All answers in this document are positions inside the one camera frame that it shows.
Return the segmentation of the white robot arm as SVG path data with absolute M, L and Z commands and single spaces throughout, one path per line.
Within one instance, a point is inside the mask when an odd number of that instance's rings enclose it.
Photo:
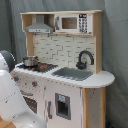
M 0 51 L 0 117 L 16 128 L 46 128 L 45 119 L 28 107 L 10 75 L 14 68 L 13 55 L 6 50 Z

